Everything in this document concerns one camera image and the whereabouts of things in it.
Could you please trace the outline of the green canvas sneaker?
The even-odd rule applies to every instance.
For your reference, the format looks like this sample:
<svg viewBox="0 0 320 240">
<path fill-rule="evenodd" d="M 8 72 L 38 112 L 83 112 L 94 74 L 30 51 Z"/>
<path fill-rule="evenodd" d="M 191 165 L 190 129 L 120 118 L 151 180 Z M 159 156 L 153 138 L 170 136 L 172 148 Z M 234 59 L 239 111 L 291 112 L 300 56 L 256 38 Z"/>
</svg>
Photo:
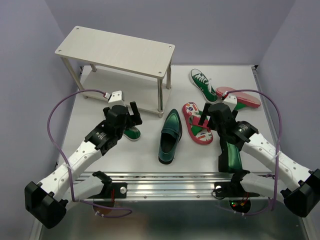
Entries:
<svg viewBox="0 0 320 240">
<path fill-rule="evenodd" d="M 209 103 L 218 100 L 218 95 L 211 85 L 211 81 L 198 69 L 194 68 L 190 71 L 190 82 L 201 91 L 204 99 Z"/>
<path fill-rule="evenodd" d="M 131 141 L 137 141 L 141 137 L 141 132 L 136 126 L 133 126 L 125 130 L 123 135 Z"/>
</svg>

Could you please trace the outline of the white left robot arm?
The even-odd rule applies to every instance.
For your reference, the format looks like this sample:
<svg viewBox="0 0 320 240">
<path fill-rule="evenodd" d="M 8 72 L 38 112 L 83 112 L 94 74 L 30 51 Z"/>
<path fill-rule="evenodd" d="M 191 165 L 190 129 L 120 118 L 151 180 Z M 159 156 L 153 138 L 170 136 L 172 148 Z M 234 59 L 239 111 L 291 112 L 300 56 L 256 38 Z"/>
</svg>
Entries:
<svg viewBox="0 0 320 240">
<path fill-rule="evenodd" d="M 58 225 L 77 203 L 87 204 L 90 197 L 114 197 L 112 179 L 102 171 L 94 172 L 79 184 L 74 181 L 94 162 L 102 158 L 122 138 L 124 131 L 141 125 L 136 103 L 103 109 L 105 119 L 82 141 L 65 163 L 38 183 L 24 188 L 25 208 L 47 229 Z"/>
</svg>

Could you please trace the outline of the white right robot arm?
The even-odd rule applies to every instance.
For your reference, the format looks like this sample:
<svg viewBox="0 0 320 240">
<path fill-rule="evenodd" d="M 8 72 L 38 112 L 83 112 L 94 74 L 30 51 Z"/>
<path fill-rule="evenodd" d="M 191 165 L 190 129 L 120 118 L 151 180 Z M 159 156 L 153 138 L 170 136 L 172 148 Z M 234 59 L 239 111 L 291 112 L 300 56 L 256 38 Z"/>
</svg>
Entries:
<svg viewBox="0 0 320 240">
<path fill-rule="evenodd" d="M 229 148 L 236 148 L 274 172 L 274 178 L 237 169 L 230 181 L 231 192 L 272 198 L 282 202 L 296 216 L 307 217 L 320 201 L 320 170 L 310 170 L 289 158 L 249 122 L 237 121 L 237 114 L 222 102 L 204 105 L 199 125 L 218 133 L 221 148 L 218 170 L 226 173 L 230 169 Z"/>
</svg>

